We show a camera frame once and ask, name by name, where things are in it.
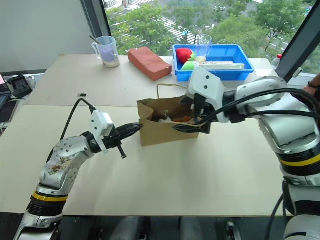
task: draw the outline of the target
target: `person's hand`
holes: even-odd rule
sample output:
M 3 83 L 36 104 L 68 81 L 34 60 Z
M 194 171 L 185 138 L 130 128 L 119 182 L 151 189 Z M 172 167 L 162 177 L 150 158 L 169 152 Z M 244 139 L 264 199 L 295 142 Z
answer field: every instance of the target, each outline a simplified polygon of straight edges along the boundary
M 309 85 L 306 85 L 303 90 L 309 94 L 311 94 L 312 96 L 314 96 L 316 94 L 317 89 L 315 89 L 314 87 L 311 87 Z

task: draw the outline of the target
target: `brown paper bag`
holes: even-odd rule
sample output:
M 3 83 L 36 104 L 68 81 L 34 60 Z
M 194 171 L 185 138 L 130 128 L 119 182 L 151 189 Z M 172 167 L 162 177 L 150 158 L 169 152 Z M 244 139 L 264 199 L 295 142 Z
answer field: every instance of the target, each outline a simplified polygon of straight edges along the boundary
M 199 133 L 184 133 L 173 129 L 173 126 L 181 123 L 163 123 L 159 119 L 192 117 L 190 104 L 180 104 L 184 96 L 173 98 L 144 99 L 137 101 L 142 146 L 162 144 L 177 140 L 197 138 Z

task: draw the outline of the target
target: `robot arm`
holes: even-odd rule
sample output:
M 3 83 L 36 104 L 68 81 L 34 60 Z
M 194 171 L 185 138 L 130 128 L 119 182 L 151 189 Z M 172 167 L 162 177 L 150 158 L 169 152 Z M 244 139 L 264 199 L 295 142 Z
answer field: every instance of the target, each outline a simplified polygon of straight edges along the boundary
M 58 226 L 63 208 L 82 164 L 95 154 L 107 153 L 107 149 L 115 147 L 122 158 L 127 157 L 121 140 L 132 136 L 141 127 L 138 123 L 131 123 L 115 128 L 107 113 L 94 110 L 90 120 L 91 132 L 63 139 L 53 148 L 14 239 L 60 239 Z
M 186 93 L 188 99 L 184 102 L 192 101 L 195 122 L 201 126 L 196 128 L 198 132 L 210 133 L 211 122 L 239 123 L 251 117 L 258 120 L 263 135 L 280 161 L 284 175 L 284 202 L 294 215 L 286 226 L 284 239 L 320 240 L 320 136 L 317 121 L 302 115 L 264 114 L 267 111 L 310 112 L 285 91 L 259 94 L 261 96 L 252 99 L 248 97 L 286 87 L 286 82 L 279 77 L 262 77 L 236 90 L 228 90 L 220 78 L 198 67 L 193 71 Z M 226 108 L 236 102 L 239 104 Z M 178 125 L 175 129 L 195 132 L 195 127 L 185 125 Z

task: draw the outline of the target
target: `white table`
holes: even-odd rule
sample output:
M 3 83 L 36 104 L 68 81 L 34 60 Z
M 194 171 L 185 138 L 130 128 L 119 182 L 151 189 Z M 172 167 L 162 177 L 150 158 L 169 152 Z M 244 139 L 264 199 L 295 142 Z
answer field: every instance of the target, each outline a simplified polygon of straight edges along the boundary
M 71 106 L 24 106 L 0 137 L 0 212 L 23 213 Z M 137 122 L 135 107 L 98 107 L 116 124 Z M 66 137 L 89 129 L 79 107 Z M 211 134 L 142 147 L 139 133 L 83 164 L 66 215 L 267 216 L 283 176 L 258 122 L 214 123 Z
M 136 107 L 137 100 L 157 97 L 157 84 L 188 84 L 177 81 L 174 66 L 171 75 L 152 81 L 130 63 L 128 56 L 119 56 L 119 59 L 120 66 L 107 68 L 96 55 L 60 55 L 45 72 L 25 104 L 73 106 L 78 94 L 85 93 L 86 99 L 96 106 Z M 162 59 L 173 64 L 172 57 Z M 255 72 L 248 76 L 248 81 L 257 79 L 256 73 L 261 71 L 266 75 L 277 75 L 267 59 L 249 60 Z M 236 87 L 239 82 L 225 81 L 224 84 L 231 88 Z M 179 87 L 161 87 L 160 96 L 171 98 L 184 95 L 185 92 Z

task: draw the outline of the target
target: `measuring cup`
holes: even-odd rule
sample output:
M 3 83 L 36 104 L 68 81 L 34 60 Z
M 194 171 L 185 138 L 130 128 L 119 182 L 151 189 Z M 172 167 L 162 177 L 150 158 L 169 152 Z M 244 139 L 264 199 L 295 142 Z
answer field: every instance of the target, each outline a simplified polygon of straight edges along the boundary
M 98 59 L 101 59 L 103 64 L 108 68 L 115 68 L 119 66 L 119 56 L 117 51 L 117 41 L 112 36 L 101 36 L 97 38 L 97 44 L 93 42 L 91 44 Z
M 207 60 L 207 56 L 210 52 L 211 43 L 211 36 L 202 33 L 198 34 L 195 49 L 195 60 L 198 63 L 202 63 Z

